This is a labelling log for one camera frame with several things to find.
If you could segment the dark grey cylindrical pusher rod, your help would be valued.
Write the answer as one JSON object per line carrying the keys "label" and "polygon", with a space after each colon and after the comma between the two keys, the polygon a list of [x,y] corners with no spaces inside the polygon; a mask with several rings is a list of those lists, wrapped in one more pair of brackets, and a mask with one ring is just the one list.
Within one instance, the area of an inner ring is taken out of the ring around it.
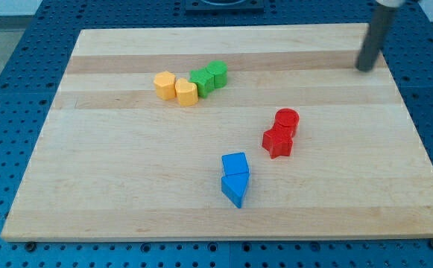
{"label": "dark grey cylindrical pusher rod", "polygon": [[398,7],[389,7],[383,4],[376,5],[355,62],[355,67],[359,71],[369,72],[375,66],[397,10]]}

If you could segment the white robot wrist end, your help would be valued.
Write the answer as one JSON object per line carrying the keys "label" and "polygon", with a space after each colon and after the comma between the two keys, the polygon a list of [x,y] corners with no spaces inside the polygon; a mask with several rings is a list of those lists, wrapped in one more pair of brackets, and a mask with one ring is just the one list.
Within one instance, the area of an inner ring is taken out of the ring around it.
{"label": "white robot wrist end", "polygon": [[376,2],[385,7],[401,7],[405,0],[376,0]]}

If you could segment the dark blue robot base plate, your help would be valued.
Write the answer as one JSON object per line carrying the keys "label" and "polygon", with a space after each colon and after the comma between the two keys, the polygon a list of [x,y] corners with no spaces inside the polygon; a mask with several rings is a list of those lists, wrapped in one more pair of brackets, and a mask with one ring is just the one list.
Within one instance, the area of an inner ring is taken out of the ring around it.
{"label": "dark blue robot base plate", "polygon": [[189,12],[209,11],[261,11],[264,10],[264,0],[184,0],[185,10]]}

